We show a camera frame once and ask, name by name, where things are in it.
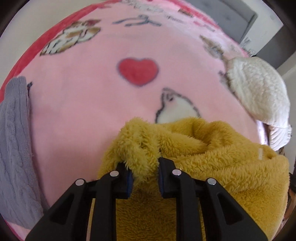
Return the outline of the yellow fluffy plush garment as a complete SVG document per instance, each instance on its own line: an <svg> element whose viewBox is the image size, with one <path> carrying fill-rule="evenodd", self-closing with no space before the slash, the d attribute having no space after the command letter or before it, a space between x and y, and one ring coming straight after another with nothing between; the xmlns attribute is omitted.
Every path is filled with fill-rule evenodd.
<svg viewBox="0 0 296 241"><path fill-rule="evenodd" d="M176 202L163 199L158 159L173 160L197 180L215 178L272 240L287 207L288 159L254 143L222 121L185 118L174 123L127 122L102 157L98 176L123 162L134 183L116 202L118 240L175 240Z"/></svg>

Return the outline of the grey knitted sweater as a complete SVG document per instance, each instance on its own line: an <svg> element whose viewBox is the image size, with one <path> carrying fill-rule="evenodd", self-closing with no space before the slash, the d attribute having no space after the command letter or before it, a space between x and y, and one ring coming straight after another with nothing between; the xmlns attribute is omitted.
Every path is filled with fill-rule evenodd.
<svg viewBox="0 0 296 241"><path fill-rule="evenodd" d="M48 208L33 163L30 87L23 76L11 79L1 102L1 215L26 229Z"/></svg>

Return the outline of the white fleece garment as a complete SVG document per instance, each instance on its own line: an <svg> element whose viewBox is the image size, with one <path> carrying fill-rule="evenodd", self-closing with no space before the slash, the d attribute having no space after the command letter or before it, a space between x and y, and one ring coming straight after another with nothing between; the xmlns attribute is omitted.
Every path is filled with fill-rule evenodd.
<svg viewBox="0 0 296 241"><path fill-rule="evenodd" d="M229 88L249 114L268 127L268 144L277 151L292 137L290 99L281 75L259 57L227 61Z"/></svg>

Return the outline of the pink cartoon print blanket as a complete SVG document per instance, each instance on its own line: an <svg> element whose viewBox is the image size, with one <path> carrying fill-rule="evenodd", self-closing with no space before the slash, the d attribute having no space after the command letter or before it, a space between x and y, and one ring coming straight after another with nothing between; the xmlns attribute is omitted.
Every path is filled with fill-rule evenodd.
<svg viewBox="0 0 296 241"><path fill-rule="evenodd" d="M103 153L135 117L225 121L260 143L263 134L220 81L224 54L245 56L205 12L184 1L107 1L44 33L1 87L31 84L31 142L48 208L77 179L96 178Z"/></svg>

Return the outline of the grey upholstered headboard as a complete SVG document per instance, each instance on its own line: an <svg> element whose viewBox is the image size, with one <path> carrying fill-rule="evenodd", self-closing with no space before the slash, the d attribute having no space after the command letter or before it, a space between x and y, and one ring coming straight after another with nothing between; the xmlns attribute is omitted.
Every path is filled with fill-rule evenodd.
<svg viewBox="0 0 296 241"><path fill-rule="evenodd" d="M258 14L241 0L191 0L189 3L209 15L238 43L241 43L258 17Z"/></svg>

